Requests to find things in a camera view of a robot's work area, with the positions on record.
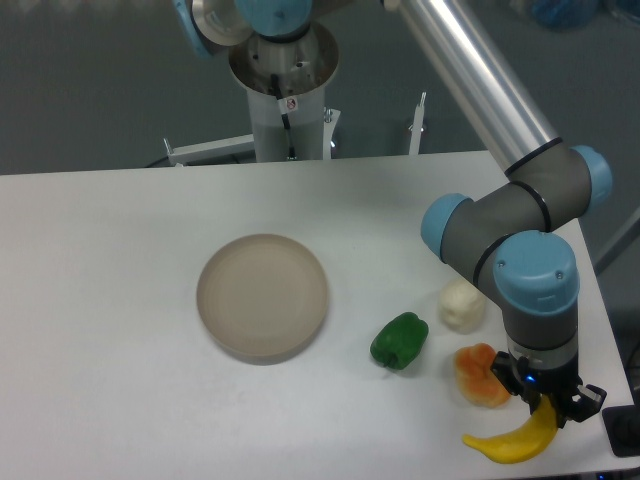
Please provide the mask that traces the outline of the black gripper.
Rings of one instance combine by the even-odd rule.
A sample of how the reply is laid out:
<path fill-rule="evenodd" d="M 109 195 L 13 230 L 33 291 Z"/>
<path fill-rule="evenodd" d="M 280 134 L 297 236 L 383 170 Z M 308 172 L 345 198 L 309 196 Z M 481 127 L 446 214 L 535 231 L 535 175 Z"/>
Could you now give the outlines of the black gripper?
<path fill-rule="evenodd" d="M 598 414 L 607 391 L 595 385 L 580 385 L 579 354 L 549 351 L 498 351 L 490 371 L 512 396 L 529 404 L 535 394 L 553 397 L 559 428 L 567 422 L 582 423 Z"/>

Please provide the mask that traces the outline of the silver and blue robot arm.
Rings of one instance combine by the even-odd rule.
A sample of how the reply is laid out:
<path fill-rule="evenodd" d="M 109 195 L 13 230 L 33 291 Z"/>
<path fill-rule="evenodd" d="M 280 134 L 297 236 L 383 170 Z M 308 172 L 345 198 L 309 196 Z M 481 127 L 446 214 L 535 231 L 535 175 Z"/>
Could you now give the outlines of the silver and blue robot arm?
<path fill-rule="evenodd" d="M 193 49 L 227 48 L 234 75 L 274 115 L 252 117 L 260 161 L 320 158 L 323 110 L 296 119 L 301 98 L 334 75 L 337 45 L 317 17 L 333 1 L 177 1 Z M 556 230 L 609 195 L 606 160 L 566 146 L 462 1 L 388 1 L 503 169 L 506 184 L 479 200 L 447 194 L 426 211 L 421 237 L 502 311 L 508 348 L 491 369 L 532 410 L 548 399 L 558 424 L 597 414 L 603 389 L 578 373 L 579 275 Z"/>

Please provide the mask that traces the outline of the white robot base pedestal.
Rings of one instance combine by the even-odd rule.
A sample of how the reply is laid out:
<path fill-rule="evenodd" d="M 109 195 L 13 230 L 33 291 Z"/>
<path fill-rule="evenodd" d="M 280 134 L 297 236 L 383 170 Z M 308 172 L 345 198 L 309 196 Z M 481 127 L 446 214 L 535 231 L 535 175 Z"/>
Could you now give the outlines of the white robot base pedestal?
<path fill-rule="evenodd" d="M 291 41 L 254 34 L 229 53 L 231 72 L 247 95 L 258 162 L 327 160 L 337 116 L 325 91 L 338 70 L 339 50 L 317 22 Z"/>

